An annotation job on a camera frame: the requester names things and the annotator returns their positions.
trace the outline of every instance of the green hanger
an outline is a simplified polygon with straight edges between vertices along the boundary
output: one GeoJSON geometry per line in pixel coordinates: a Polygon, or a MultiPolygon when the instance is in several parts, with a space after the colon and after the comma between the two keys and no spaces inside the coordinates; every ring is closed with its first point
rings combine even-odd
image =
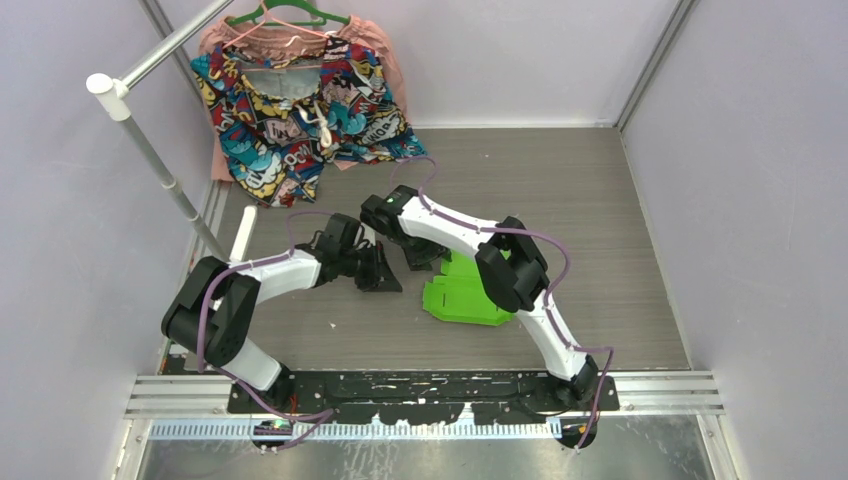
{"type": "MultiPolygon", "coordinates": [[[[339,23],[344,24],[344,25],[347,25],[348,23],[350,23],[350,17],[340,17],[338,15],[333,15],[332,13],[322,12],[321,10],[318,10],[317,8],[315,8],[311,3],[307,2],[306,0],[265,0],[264,3],[265,3],[265,8],[267,8],[268,10],[271,10],[274,7],[289,6],[289,7],[296,7],[296,8],[299,8],[301,10],[305,10],[305,11],[311,13],[312,15],[315,15],[316,17],[321,17],[321,20],[315,20],[315,21],[312,21],[312,22],[297,22],[297,23],[292,22],[292,25],[299,25],[299,26],[326,25],[327,20],[339,22],[339,23]]],[[[230,25],[238,25],[239,23],[244,23],[244,22],[249,22],[249,21],[253,21],[253,23],[256,23],[256,19],[261,17],[264,14],[265,14],[265,10],[262,9],[262,4],[260,3],[260,5],[252,13],[248,13],[247,15],[242,15],[241,17],[234,18],[227,23],[229,23],[230,25]]],[[[267,22],[267,23],[265,23],[265,25],[267,25],[267,26],[275,26],[275,25],[279,26],[280,24],[277,23],[277,22],[267,22]]]]}

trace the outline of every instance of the wall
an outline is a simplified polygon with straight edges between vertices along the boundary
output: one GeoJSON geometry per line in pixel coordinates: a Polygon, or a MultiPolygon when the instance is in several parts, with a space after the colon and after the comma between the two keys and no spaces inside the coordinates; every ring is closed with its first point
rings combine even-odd
{"type": "MultiPolygon", "coordinates": [[[[36,10],[11,2],[0,19],[0,478],[108,478],[135,375],[155,367],[190,227],[85,89],[89,74],[120,75],[158,41],[138,4],[36,10]]],[[[176,67],[129,103],[200,203],[211,135],[176,67]]]]}
{"type": "MultiPolygon", "coordinates": [[[[175,25],[205,4],[159,1],[175,25]]],[[[676,3],[317,0],[389,34],[418,126],[612,125],[676,3]]],[[[228,12],[256,4],[236,0],[228,12]]],[[[272,13],[299,18],[291,9],[272,13]]]]}
{"type": "Polygon", "coordinates": [[[625,132],[751,478],[843,478],[848,4],[700,2],[625,132]]]}

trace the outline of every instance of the comic print shirt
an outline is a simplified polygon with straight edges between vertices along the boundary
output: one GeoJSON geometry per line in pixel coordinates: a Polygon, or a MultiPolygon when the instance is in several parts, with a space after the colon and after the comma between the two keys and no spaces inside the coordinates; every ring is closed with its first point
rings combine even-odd
{"type": "Polygon", "coordinates": [[[318,177],[335,159],[377,163],[426,153],[367,47],[329,37],[321,53],[273,63],[217,45],[191,67],[230,173],[262,205],[290,207],[297,198],[314,202],[318,177]],[[296,78],[298,66],[315,62],[320,81],[314,87],[285,85],[285,75],[296,78]],[[263,79],[245,72],[257,69],[285,75],[263,79]],[[319,143],[316,109],[329,124],[327,148],[319,143]]]}

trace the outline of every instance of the pink shirt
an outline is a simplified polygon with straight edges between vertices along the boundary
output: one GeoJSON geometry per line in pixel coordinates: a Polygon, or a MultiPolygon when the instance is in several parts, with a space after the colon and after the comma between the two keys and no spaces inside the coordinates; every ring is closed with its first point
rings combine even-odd
{"type": "MultiPolygon", "coordinates": [[[[229,19],[230,17],[224,18],[203,32],[200,37],[200,55],[212,52],[215,45],[231,42],[254,27],[251,23],[231,26],[227,24],[229,19]]],[[[392,44],[386,32],[374,22],[365,21],[351,15],[350,23],[335,35],[374,50],[383,66],[383,77],[389,85],[394,102],[406,114],[406,87],[403,83],[400,65],[392,52],[392,44]]],[[[326,41],[317,35],[312,36],[278,27],[257,28],[234,43],[235,46],[250,56],[265,57],[272,60],[283,60],[310,52],[321,52],[325,44],[326,41]],[[286,47],[286,44],[295,35],[299,36],[300,40],[295,40],[286,47]]],[[[212,180],[233,181],[233,177],[227,169],[224,153],[221,151],[221,143],[217,138],[212,150],[212,180]]]]}

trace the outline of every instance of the wooden floor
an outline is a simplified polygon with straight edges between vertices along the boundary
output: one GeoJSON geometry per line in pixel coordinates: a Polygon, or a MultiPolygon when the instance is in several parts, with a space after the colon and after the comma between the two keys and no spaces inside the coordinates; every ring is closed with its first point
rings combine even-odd
{"type": "MultiPolygon", "coordinates": [[[[569,247],[571,273],[555,298],[569,328],[587,346],[616,348],[613,368],[687,368],[630,171],[613,129],[470,129],[418,132],[440,164],[427,188],[435,201],[480,218],[513,215],[569,247]]],[[[320,209],[358,217],[371,194],[388,192],[394,164],[328,166],[316,204],[260,209],[248,254],[288,247],[285,217],[320,209]]],[[[405,165],[397,181],[418,186],[425,162],[405,165]]],[[[219,237],[232,245],[247,196],[227,199],[219,237]]],[[[294,220],[308,241],[326,217],[294,220]]],[[[561,255],[540,245],[555,277],[561,255]]],[[[543,368],[518,321],[500,327],[443,323],[422,310],[432,272],[410,272],[399,247],[387,245],[404,293],[361,293],[352,279],[293,292],[257,307],[250,337],[298,369],[543,368]]]]}

